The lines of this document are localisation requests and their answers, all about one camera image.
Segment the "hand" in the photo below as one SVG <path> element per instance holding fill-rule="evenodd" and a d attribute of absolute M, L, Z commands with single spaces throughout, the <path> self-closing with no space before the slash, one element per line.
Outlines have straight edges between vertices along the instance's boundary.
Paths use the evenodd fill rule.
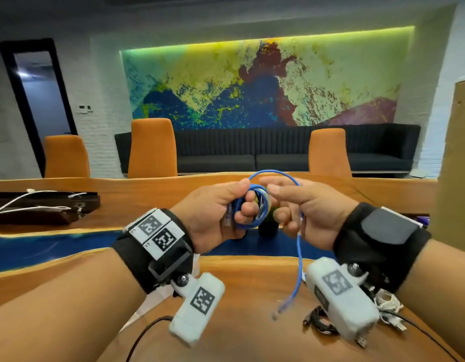
<path fill-rule="evenodd" d="M 265 176 L 260 179 L 279 206 L 273 216 L 283 225 L 283 232 L 296 237 L 300 226 L 300 210 L 304 214 L 302 238 L 319 249 L 332 250 L 348 215 L 358 202 L 331 188 L 329 185 L 298 179 L 296 186 L 285 176 Z"/>
<path fill-rule="evenodd" d="M 189 232 L 195 253 L 205 253 L 227 239 L 239 239 L 245 231 L 221 224 L 227 206 L 245 195 L 246 202 L 234 214 L 236 223 L 250 223 L 259 212 L 254 201 L 256 195 L 248 191 L 248 179 L 240 182 L 200 187 L 177 203 L 171 211 L 181 220 Z"/>

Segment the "doorway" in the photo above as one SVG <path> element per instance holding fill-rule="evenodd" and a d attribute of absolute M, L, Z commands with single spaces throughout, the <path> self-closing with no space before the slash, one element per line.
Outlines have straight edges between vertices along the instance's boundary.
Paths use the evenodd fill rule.
<path fill-rule="evenodd" d="M 36 162 L 44 176 L 45 137 L 77 134 L 55 43 L 51 38 L 3 41 L 0 52 Z"/>

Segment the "black door frame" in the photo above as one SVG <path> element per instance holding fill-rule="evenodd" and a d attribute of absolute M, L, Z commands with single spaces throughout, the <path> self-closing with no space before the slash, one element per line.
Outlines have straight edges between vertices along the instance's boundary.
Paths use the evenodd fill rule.
<path fill-rule="evenodd" d="M 14 54 L 26 53 L 26 52 L 41 52 L 48 51 L 51 56 L 53 63 L 53 69 L 56 76 L 56 81 L 60 89 L 61 99 L 63 100 L 63 106 L 65 107 L 66 119 L 70 126 L 70 132 L 78 135 L 76 130 L 75 122 L 73 120 L 72 108 L 68 101 L 68 95 L 66 94 L 65 82 L 61 74 L 60 63 L 58 62 L 58 55 L 56 53 L 55 43 L 52 38 L 44 39 L 33 39 L 33 40 L 7 40 L 0 42 L 0 52 L 3 56 L 3 60 L 6 65 L 9 80 L 15 93 L 16 102 L 18 103 L 19 111 L 23 117 L 24 126 L 28 132 L 30 138 L 31 147 L 33 148 L 36 162 L 40 168 L 41 176 L 45 175 L 45 151 L 41 144 L 36 124 L 34 123 L 33 114 L 26 97 L 26 92 L 23 87 L 21 78 L 18 75 L 18 66 L 14 58 Z"/>

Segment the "colorful mural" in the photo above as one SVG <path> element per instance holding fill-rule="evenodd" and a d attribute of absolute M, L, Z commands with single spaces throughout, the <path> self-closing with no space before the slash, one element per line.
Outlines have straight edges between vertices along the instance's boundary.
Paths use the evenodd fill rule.
<path fill-rule="evenodd" d="M 121 51 L 133 118 L 175 130 L 390 122 L 412 31 Z"/>

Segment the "high-back chair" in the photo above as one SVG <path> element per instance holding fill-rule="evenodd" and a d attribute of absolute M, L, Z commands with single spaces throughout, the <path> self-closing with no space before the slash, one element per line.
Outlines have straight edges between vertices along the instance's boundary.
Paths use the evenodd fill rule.
<path fill-rule="evenodd" d="M 129 178 L 177 176 L 172 122 L 166 118 L 132 121 Z"/>
<path fill-rule="evenodd" d="M 308 166 L 310 173 L 315 175 L 352 176 L 343 128 L 324 128 L 311 132 Z"/>
<path fill-rule="evenodd" d="M 45 177 L 90 177 L 88 154 L 81 137 L 45 137 Z"/>

